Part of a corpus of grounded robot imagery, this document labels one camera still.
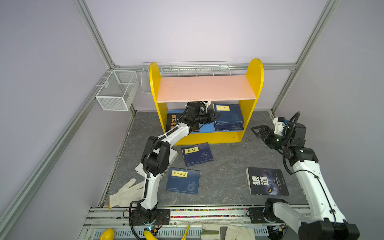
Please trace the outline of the black book yellow title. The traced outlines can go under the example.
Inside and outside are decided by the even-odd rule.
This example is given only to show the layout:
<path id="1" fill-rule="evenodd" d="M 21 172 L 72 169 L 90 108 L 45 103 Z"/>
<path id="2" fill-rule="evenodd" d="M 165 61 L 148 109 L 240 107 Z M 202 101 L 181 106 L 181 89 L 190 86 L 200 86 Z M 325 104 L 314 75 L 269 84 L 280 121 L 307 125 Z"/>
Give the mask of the black book yellow title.
<path id="1" fill-rule="evenodd" d="M 166 122 L 166 132 L 168 132 L 178 124 L 178 119 L 181 117 L 181 115 L 182 113 L 168 113 Z"/>

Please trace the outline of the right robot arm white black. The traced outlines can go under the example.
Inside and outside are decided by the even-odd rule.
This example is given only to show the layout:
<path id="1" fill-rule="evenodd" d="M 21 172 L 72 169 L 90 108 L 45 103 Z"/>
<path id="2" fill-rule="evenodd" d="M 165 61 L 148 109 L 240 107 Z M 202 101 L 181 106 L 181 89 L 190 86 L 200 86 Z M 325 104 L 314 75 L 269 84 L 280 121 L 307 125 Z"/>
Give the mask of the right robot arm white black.
<path id="1" fill-rule="evenodd" d="M 269 222 L 283 221 L 301 240 L 357 240 L 360 231 L 338 208 L 321 173 L 315 151 L 305 146 L 307 128 L 298 122 L 301 113 L 290 120 L 274 118 L 274 127 L 267 125 L 251 130 L 265 145 L 282 155 L 285 170 L 296 176 L 306 196 L 311 216 L 305 217 L 286 201 L 268 199 L 264 215 Z"/>

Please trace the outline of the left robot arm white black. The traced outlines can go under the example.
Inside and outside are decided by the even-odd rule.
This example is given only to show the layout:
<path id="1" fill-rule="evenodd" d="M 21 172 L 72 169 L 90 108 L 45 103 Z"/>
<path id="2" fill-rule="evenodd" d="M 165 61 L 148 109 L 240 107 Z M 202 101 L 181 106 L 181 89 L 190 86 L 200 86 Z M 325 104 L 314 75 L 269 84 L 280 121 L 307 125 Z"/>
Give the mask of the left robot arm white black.
<path id="1" fill-rule="evenodd" d="M 158 190 L 161 177 L 170 165 L 171 148 L 182 138 L 202 125 L 208 125 L 220 119 L 223 115 L 209 109 L 210 102 L 188 102 L 176 125 L 160 136 L 150 136 L 147 140 L 141 163 L 145 173 L 144 192 L 142 199 L 130 204 L 136 205 L 139 220 L 153 223 L 158 206 Z"/>

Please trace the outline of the blue book wide yellow label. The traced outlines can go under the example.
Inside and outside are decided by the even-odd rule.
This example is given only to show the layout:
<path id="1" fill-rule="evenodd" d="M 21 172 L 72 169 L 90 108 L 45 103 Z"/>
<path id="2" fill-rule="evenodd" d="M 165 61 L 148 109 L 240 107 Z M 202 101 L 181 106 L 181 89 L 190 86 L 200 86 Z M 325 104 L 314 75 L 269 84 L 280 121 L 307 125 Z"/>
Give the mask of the blue book wide yellow label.
<path id="1" fill-rule="evenodd" d="M 242 132 L 244 130 L 244 124 L 227 124 L 216 125 L 214 124 L 216 132 Z"/>

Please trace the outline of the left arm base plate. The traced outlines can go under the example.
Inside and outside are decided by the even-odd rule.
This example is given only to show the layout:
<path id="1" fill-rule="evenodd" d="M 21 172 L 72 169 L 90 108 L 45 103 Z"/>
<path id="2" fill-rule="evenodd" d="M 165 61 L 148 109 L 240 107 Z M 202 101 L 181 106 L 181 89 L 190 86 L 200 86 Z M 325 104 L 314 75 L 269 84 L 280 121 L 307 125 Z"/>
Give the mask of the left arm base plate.
<path id="1" fill-rule="evenodd" d="M 144 220 L 143 217 L 139 216 L 137 210 L 129 215 L 130 219 L 133 221 L 133 226 L 144 226 L 144 225 L 164 225 L 167 226 L 170 224 L 171 219 L 171 210 L 170 209 L 157 209 L 154 213 L 154 219 L 151 221 Z"/>

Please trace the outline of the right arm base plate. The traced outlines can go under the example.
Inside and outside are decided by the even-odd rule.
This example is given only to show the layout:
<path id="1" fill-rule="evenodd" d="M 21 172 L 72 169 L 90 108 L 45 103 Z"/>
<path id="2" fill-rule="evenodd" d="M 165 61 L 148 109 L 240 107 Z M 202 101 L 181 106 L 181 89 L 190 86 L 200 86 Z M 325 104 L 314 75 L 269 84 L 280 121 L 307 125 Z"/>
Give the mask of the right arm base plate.
<path id="1" fill-rule="evenodd" d="M 248 208 L 246 216 L 252 224 L 267 224 L 269 222 L 265 218 L 264 210 L 264 207 Z"/>

